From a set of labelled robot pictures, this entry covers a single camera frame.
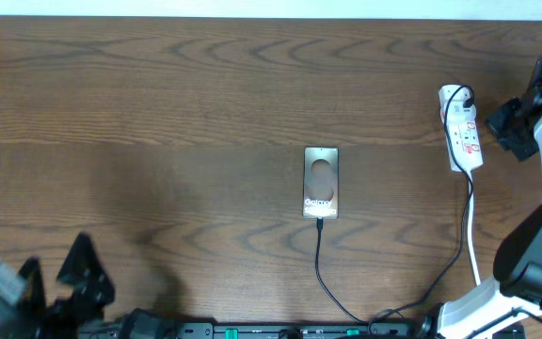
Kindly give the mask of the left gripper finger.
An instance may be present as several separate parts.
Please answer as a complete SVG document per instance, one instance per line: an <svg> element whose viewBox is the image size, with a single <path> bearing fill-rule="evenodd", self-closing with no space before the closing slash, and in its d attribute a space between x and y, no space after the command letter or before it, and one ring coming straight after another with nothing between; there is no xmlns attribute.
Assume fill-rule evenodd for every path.
<svg viewBox="0 0 542 339"><path fill-rule="evenodd" d="M76 236L56 280L70 286L75 295L91 301L115 299L115 287L101 265L87 233Z"/></svg>
<svg viewBox="0 0 542 339"><path fill-rule="evenodd" d="M44 311L46 309L46 297L40 259L38 257L27 259L20 268L19 275L26 282L19 305L27 311Z"/></svg>

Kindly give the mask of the gold Galaxy smartphone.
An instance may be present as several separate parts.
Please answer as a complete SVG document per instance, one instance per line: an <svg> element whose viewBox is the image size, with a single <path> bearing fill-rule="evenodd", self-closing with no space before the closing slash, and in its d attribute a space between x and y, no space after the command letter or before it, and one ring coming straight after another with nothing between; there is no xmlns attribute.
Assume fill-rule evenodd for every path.
<svg viewBox="0 0 542 339"><path fill-rule="evenodd" d="M304 149L302 215L304 218L339 216L339 149Z"/></svg>

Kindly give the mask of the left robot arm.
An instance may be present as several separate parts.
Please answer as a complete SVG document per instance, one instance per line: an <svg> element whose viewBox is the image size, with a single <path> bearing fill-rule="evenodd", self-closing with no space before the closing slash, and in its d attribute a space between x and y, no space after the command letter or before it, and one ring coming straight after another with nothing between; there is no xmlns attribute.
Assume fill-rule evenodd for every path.
<svg viewBox="0 0 542 339"><path fill-rule="evenodd" d="M135 309L114 322L104 321L104 308L115 300L116 290L105 272L88 234L80 233L58 271L56 281L69 286L72 293L45 301L40 260L29 258L19 270L27 283L18 304L22 323L11 335L32 339L96 338L173 338L173 322Z"/></svg>

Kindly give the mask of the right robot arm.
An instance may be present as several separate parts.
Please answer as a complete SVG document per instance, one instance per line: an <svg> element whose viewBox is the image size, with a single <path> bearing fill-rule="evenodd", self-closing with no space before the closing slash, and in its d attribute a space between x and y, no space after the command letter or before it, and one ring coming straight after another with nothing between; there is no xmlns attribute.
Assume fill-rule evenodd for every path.
<svg viewBox="0 0 542 339"><path fill-rule="evenodd" d="M485 119L487 130L519 161L542 166L542 56L523 95ZM525 318L542 321L542 202L500 244L493 273L464 297L439 305L419 338L520 338Z"/></svg>

